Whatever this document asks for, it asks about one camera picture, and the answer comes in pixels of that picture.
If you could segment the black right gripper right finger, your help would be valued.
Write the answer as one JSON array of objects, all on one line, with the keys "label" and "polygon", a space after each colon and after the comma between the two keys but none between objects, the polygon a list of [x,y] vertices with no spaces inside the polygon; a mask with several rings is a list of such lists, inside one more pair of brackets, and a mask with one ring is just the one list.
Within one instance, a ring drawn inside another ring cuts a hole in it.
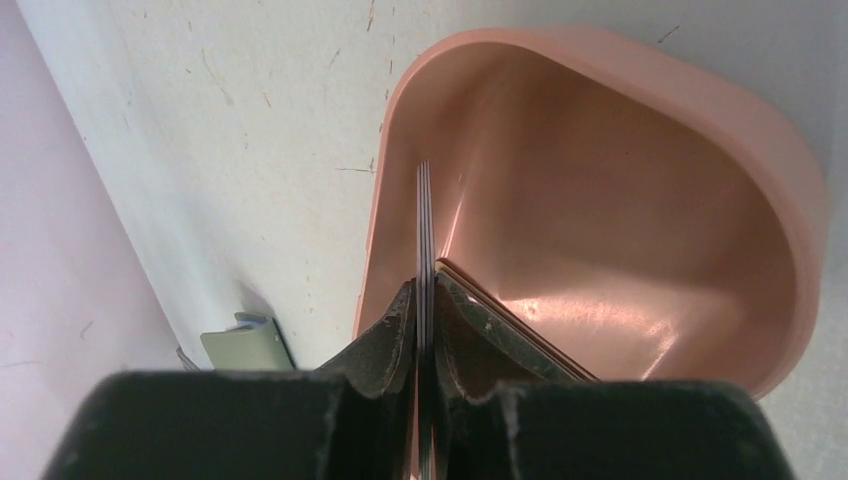
[{"label": "black right gripper right finger", "polygon": [[472,399],[481,399],[490,394],[500,382],[551,382],[535,378],[532,374],[512,364],[493,346],[482,339],[463,318],[457,304],[444,284],[438,285],[450,295],[445,319],[438,321],[442,338],[457,389]]}]

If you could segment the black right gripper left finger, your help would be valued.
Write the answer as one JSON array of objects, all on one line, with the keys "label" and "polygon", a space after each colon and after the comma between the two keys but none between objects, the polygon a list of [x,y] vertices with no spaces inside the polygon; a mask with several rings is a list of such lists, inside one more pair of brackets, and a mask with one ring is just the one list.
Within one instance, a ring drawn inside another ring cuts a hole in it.
[{"label": "black right gripper left finger", "polygon": [[317,371],[344,376],[368,398],[402,390],[415,363],[415,307],[415,284],[409,280],[377,322]]}]

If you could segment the black credit card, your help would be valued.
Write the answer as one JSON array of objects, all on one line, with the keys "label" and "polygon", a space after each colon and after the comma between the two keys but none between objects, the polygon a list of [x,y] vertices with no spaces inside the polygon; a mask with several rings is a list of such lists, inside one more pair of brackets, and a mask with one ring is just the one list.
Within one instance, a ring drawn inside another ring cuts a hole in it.
[{"label": "black credit card", "polygon": [[430,165],[418,166],[417,187],[417,272],[416,346],[418,390],[418,470],[419,479],[436,479],[436,371],[434,353],[435,259]]}]

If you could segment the green leather card holder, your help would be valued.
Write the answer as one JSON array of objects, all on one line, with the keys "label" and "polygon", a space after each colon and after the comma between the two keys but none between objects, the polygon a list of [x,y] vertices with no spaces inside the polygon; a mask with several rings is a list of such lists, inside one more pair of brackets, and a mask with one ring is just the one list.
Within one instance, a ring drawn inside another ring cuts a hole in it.
[{"label": "green leather card holder", "polygon": [[234,314],[235,325],[226,330],[204,332],[200,341],[215,370],[295,370],[286,341],[276,321],[253,312]]}]

